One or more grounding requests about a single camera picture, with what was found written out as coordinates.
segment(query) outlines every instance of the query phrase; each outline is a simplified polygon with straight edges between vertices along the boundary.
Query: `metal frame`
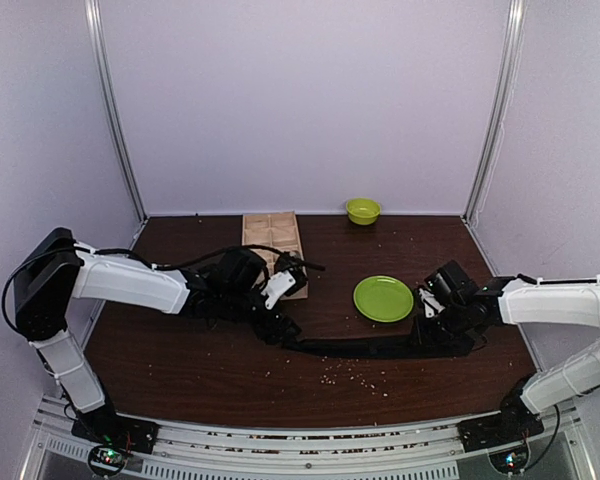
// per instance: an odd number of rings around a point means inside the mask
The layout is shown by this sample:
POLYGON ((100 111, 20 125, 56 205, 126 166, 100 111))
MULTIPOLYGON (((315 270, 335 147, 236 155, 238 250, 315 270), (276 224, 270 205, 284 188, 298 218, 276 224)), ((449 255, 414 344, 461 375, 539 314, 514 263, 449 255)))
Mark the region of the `metal frame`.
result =
MULTIPOLYGON (((28 438, 29 449, 20 462, 20 480, 38 479, 45 452, 86 460, 92 444, 71 436, 73 422, 64 414, 65 405, 64 400, 43 398, 28 438)), ((573 402, 565 402, 561 412, 561 430, 569 440, 567 448, 578 478, 594 480, 573 402)), ((229 428, 158 420, 153 454, 134 455, 125 471, 155 480, 454 480, 459 478, 458 461, 488 453, 464 453, 458 438, 456 424, 479 416, 322 430, 229 428)), ((541 437, 551 435, 555 420, 552 412, 545 414, 541 437)))
POLYGON ((520 52, 525 10, 526 0, 511 0, 509 22, 504 39, 502 63, 500 64, 500 74, 496 86, 496 95, 493 100, 491 119, 489 120, 487 136, 482 148, 476 178, 473 182, 469 202, 464 213, 464 219, 469 225, 476 224, 480 200, 483 197, 484 190, 488 187, 489 172, 497 154, 502 120, 509 102, 520 52))
POLYGON ((105 109, 107 113, 107 123, 111 131, 111 138, 115 147, 118 162, 122 169, 125 186, 131 197, 133 208, 138 220, 143 222, 147 219, 147 213, 140 197, 138 182, 133 173, 133 167, 129 160, 129 151, 122 134, 122 124, 120 114, 116 105, 116 99, 113 94, 113 84, 111 82, 111 72, 109 71, 109 62, 107 60, 107 51, 105 48, 104 33, 102 30, 102 21, 100 19, 100 1, 85 0, 87 13, 87 25, 91 42, 93 44, 93 53, 96 59, 96 66, 100 75, 100 86, 104 98, 105 109))

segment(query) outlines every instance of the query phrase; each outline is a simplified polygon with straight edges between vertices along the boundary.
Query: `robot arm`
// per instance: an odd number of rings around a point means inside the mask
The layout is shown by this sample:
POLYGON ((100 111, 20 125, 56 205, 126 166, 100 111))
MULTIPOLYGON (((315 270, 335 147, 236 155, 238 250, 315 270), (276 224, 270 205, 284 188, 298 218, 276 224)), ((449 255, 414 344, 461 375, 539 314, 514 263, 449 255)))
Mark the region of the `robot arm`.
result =
POLYGON ((267 272, 258 284, 266 263, 244 248, 228 249, 217 264, 197 271, 113 256, 119 253, 123 252, 78 243, 67 229, 51 232, 12 275, 16 314, 12 328, 36 349, 69 397, 78 416, 74 434, 150 451, 156 425, 116 414, 67 328, 70 299, 96 298, 189 318, 245 321, 265 342, 279 343, 300 329, 276 310, 276 303, 307 280, 302 260, 287 254, 281 255, 277 273, 269 278, 267 272))
MULTIPOLYGON (((542 322, 600 329, 600 275, 578 281, 532 283, 516 279, 499 299, 502 321, 523 325, 542 322)), ((529 379, 521 399, 533 414, 600 386, 600 338, 555 367, 529 379)))
MULTIPOLYGON (((600 275, 583 280, 509 278, 497 302, 503 324, 552 323, 600 329, 600 275)), ((600 387, 600 338, 549 370, 522 379, 493 417, 462 422, 465 450, 472 451, 542 432, 538 414, 600 387)))

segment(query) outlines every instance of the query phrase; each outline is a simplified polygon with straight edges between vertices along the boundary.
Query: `wooden board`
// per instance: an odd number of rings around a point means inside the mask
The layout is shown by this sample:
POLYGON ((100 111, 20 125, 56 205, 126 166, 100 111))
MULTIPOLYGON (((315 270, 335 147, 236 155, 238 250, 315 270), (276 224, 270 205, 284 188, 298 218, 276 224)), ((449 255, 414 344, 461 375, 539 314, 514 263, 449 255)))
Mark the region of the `wooden board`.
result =
MULTIPOLYGON (((275 247, 283 252, 297 252, 300 258, 304 257, 298 221, 296 220, 296 214, 293 212, 243 215, 242 244, 275 247)), ((278 255, 266 250, 257 250, 256 253, 264 258, 267 262, 269 275, 273 275, 278 255)), ((283 296, 280 300, 300 300, 308 296, 309 284, 307 283, 293 295, 283 296)))
MULTIPOLYGON (((376 325, 356 312, 355 285, 386 274, 413 286, 449 259, 478 283, 489 271, 459 218, 383 216, 370 228, 342 216, 298 216, 309 270, 307 300, 285 302, 306 337, 408 332, 410 321, 376 325)), ((177 263, 239 245, 242 218, 153 218, 136 250, 177 263)), ((86 353, 122 412, 257 427, 405 423, 497 409, 534 371, 515 327, 491 328, 488 345, 466 358, 342 361, 258 341, 249 327, 108 304, 86 353)))

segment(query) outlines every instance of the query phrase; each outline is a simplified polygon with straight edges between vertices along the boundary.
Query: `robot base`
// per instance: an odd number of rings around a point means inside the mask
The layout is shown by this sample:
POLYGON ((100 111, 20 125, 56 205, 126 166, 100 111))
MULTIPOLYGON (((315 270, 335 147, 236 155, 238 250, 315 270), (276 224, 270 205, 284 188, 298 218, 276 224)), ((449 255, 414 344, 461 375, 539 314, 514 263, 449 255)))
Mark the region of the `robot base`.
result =
MULTIPOLYGON (((118 421, 121 427, 129 432, 131 439, 129 449, 132 452, 147 453, 153 452, 153 445, 158 436, 158 425, 146 420, 138 420, 137 418, 129 418, 118 415, 118 421)), ((71 428, 71 434, 78 438, 84 438, 91 442, 100 442, 100 439, 94 438, 93 435, 80 423, 75 421, 71 428)), ((113 447, 125 451, 127 449, 127 439, 121 438, 114 440, 113 447)))
POLYGON ((485 448, 499 447, 507 443, 533 437, 544 432, 542 422, 536 417, 529 417, 524 424, 516 428, 503 428, 502 414, 465 420, 458 424, 458 433, 465 452, 474 452, 485 448))

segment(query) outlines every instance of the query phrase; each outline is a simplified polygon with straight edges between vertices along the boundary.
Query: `green plate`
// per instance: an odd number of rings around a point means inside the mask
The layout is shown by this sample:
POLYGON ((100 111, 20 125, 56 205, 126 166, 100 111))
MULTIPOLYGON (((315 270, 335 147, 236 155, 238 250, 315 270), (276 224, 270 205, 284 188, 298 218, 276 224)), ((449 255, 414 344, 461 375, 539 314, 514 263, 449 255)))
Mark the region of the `green plate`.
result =
POLYGON ((409 315, 413 309, 413 294, 400 280, 377 275, 365 278, 356 286, 353 302, 365 317, 392 323, 409 315))

